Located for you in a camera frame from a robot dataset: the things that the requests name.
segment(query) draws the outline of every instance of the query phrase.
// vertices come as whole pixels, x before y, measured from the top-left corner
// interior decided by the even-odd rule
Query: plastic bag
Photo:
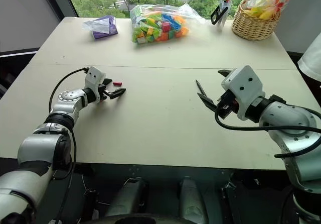
[[[289,0],[248,0],[243,9],[250,16],[268,20],[284,10]]]
[[[95,39],[112,36],[118,33],[114,16],[104,16],[93,21],[84,22],[82,28],[92,31]]]
[[[181,7],[137,5],[130,11],[130,18],[132,41],[138,44],[184,37],[191,25],[206,21],[188,4]]]

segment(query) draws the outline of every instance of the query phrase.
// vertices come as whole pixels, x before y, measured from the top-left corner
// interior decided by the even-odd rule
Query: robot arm
[[[320,118],[320,114],[307,108],[287,105],[276,95],[265,98],[262,83],[250,66],[233,71],[221,70],[219,73],[225,76],[222,87],[226,92],[218,100],[217,106],[206,95],[198,93],[201,100],[215,112],[217,123],[224,128],[267,130],[282,151],[275,157],[284,161],[295,188],[294,202],[309,217],[315,215],[316,219],[319,218],[321,211],[308,202],[318,206],[321,201],[321,130],[316,129],[312,115]],[[224,119],[231,112],[243,121],[250,119],[258,123],[259,127],[232,127],[219,120],[219,117]]]
[[[33,222],[37,207],[56,170],[71,165],[73,127],[79,111],[91,102],[121,96],[126,89],[108,92],[111,79],[95,67],[86,69],[84,89],[59,94],[45,122],[19,147],[19,169],[0,177],[0,222]]]

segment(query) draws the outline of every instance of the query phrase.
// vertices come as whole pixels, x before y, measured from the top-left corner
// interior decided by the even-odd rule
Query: white sleeve
[[[300,58],[298,65],[305,75],[321,82],[321,33]]]

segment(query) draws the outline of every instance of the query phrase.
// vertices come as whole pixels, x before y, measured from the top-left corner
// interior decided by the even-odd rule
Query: purple fabric
[[[117,27],[116,27],[116,19],[114,16],[104,16],[104,17],[95,19],[95,21],[103,20],[107,18],[109,18],[109,33],[92,32],[95,39],[102,38],[102,37],[109,37],[109,36],[118,34]]]

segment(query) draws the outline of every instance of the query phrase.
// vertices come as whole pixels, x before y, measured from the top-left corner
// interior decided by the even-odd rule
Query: table
[[[106,77],[122,81],[127,92],[119,99],[82,110],[74,128],[78,162],[284,169],[283,162],[273,157],[280,149],[266,132],[219,127],[196,94],[195,79],[209,97],[218,99],[224,90],[217,70],[249,61],[267,96],[277,94],[288,103],[320,111],[274,34],[264,41],[249,42],[235,36],[228,21],[221,33],[204,25],[199,35],[138,47],[130,42],[129,19],[117,19],[119,34],[97,42],[81,29],[86,20],[64,19],[0,101],[0,157],[17,157],[20,143],[48,115],[48,99],[56,83],[83,66],[97,65]],[[204,41],[210,44],[198,47],[193,38],[201,40],[205,32],[208,36]],[[229,46],[225,54],[222,42]],[[237,61],[245,59],[244,52],[251,49],[255,49],[252,60]],[[148,60],[153,54],[163,54],[167,61]],[[57,92],[82,88],[84,77],[82,73],[72,76]],[[236,115],[226,122],[254,125],[238,120]]]

